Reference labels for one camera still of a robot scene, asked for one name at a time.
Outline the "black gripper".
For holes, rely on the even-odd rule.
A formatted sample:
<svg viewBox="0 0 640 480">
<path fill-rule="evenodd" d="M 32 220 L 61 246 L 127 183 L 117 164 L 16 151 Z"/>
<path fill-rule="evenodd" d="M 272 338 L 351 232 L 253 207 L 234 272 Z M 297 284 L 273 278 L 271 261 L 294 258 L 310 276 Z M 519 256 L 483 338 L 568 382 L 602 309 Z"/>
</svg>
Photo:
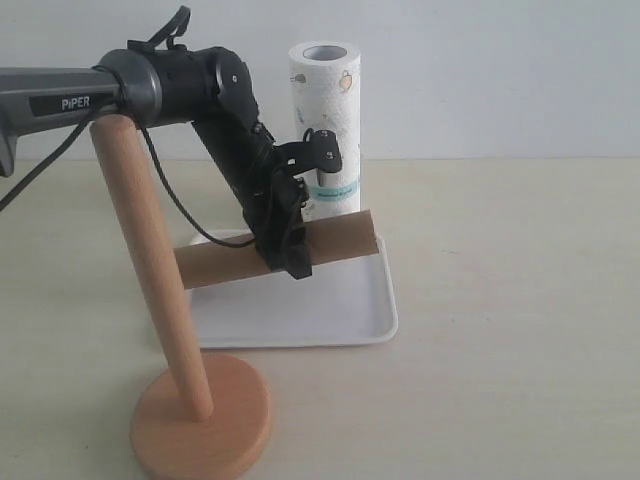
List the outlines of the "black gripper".
<svg viewBox="0 0 640 480">
<path fill-rule="evenodd" d="M 312 275 L 311 256 L 302 226 L 308 189 L 298 176 L 308 153 L 308 135 L 277 145 L 259 121 L 244 128 L 235 120 L 197 120 L 192 126 L 238 200 L 254 235 L 256 251 L 270 270 L 294 279 Z"/>
</svg>

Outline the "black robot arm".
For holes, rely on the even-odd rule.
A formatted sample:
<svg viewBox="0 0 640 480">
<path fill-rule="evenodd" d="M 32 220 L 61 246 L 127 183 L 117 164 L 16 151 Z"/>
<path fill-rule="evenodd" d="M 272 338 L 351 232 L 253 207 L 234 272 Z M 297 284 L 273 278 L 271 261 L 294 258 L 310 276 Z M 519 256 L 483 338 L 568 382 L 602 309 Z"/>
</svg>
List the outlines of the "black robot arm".
<svg viewBox="0 0 640 480">
<path fill-rule="evenodd" d="M 131 45 L 92 68 L 4 68 L 1 71 L 1 175 L 14 172 L 20 137 L 66 126 L 73 131 L 45 160 L 51 164 L 86 126 L 120 114 L 147 132 L 189 123 L 238 200 L 268 267 L 295 279 L 311 275 L 301 227 L 306 188 L 290 172 L 285 148 L 259 119 L 246 63 L 213 47 L 189 51 Z"/>
</svg>

